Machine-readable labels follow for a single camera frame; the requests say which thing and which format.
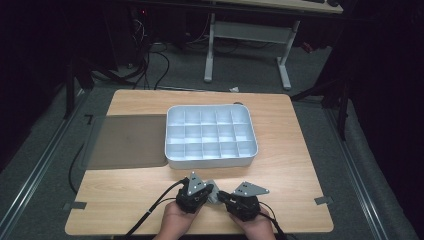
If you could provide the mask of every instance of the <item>wooden table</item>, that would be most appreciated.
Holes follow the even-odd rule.
[[[322,197],[308,149],[290,98],[282,94],[118,90],[108,115],[165,114],[173,105],[231,104],[248,107],[259,152],[249,167],[194,169],[204,181],[213,179],[221,190],[233,191],[242,181],[267,188],[258,196],[272,207],[287,233],[329,232],[333,223]],[[87,170],[65,230],[70,235],[123,235],[156,199],[191,170],[157,168]],[[167,197],[175,197],[177,189]],[[165,204],[159,205],[135,234],[159,231]],[[188,234],[238,234],[224,205],[206,204]]]

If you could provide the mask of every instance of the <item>hand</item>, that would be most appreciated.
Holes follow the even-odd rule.
[[[269,216],[268,211],[263,207],[261,207],[261,212]],[[230,214],[230,218],[243,229],[249,240],[275,240],[271,221],[264,216],[258,215],[255,219],[246,222],[232,214]]]
[[[189,229],[194,219],[197,217],[200,208],[196,213],[186,213],[180,209],[175,201],[166,205],[162,217],[162,225],[158,235],[154,240],[177,240]]]

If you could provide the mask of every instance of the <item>gray floor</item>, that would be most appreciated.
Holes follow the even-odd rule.
[[[206,49],[187,48],[180,50],[168,46],[162,52],[170,61],[169,72],[159,84],[159,89],[185,88],[207,91],[229,91],[238,87],[240,92],[284,93],[293,95],[312,87],[322,69],[331,49],[321,49],[306,53],[294,48],[287,61],[288,74],[292,82],[290,92],[282,89],[278,69],[273,55],[278,55],[280,46],[271,45],[262,49],[239,46],[230,54],[215,55],[214,79],[212,83],[203,82]],[[232,46],[218,46],[217,51],[224,52]],[[157,45],[154,50],[165,49]],[[149,85],[163,74],[167,65],[158,54],[150,54],[148,70]],[[143,89],[143,82],[138,85]],[[87,135],[86,114],[102,116],[106,114],[113,93],[122,87],[111,82],[96,81],[96,86],[89,94],[83,94],[86,100],[75,113],[62,140],[47,162],[47,171],[35,184],[35,192],[28,195],[22,212],[17,212],[16,223],[9,239],[97,239],[98,237],[68,236],[64,232],[69,212],[63,210],[66,203],[75,198],[68,184],[68,173],[75,154]],[[328,207],[335,228],[330,233],[296,234],[299,240],[306,239],[418,239],[405,219],[402,209],[396,202],[390,188],[376,165],[372,153],[356,120],[352,105],[349,106],[349,118],[346,125],[347,141],[340,143],[334,134],[333,125],[328,116],[332,110],[323,110],[319,97],[311,97],[295,102],[293,105],[302,128],[305,141],[311,154],[323,192],[332,197],[334,202]],[[13,161],[0,175],[0,216],[10,216],[12,206],[20,190],[25,188],[25,181],[34,167],[43,158],[56,130],[63,124],[65,93],[60,92],[52,106],[37,121],[31,135],[22,145]],[[373,200],[375,211],[381,220],[385,235],[378,237],[370,220],[364,214],[364,206],[358,199],[360,193],[355,188],[349,166],[346,164],[346,152],[343,144],[350,150],[361,180],[367,186],[367,193]],[[72,181],[76,187],[81,182],[84,171],[78,162],[72,168]]]

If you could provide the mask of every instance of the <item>dark background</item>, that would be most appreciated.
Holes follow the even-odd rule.
[[[0,4],[3,169],[63,85],[66,66],[75,54],[115,69],[132,61],[122,56],[129,56],[134,46],[131,27],[123,20],[127,18],[125,8],[69,3],[63,8],[64,3],[47,0]],[[344,1],[343,6],[347,15],[377,16],[378,21],[348,25],[341,31],[337,23],[305,20],[296,45],[307,42],[313,48],[334,47],[317,85],[349,77],[349,96],[375,159],[406,216],[423,237],[418,225],[419,214],[424,212],[419,197],[424,170],[423,3],[359,0]],[[163,16],[172,16],[172,21]],[[111,18],[122,22],[109,24]],[[154,37],[181,44],[186,40],[185,31],[201,30],[203,25],[198,23],[204,22],[205,14],[153,11],[151,18]],[[338,91],[334,87],[321,94]]]

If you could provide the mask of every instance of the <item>white plastic tray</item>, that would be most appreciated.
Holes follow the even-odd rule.
[[[168,110],[165,155],[171,168],[248,166],[258,152],[249,110],[240,104]]]

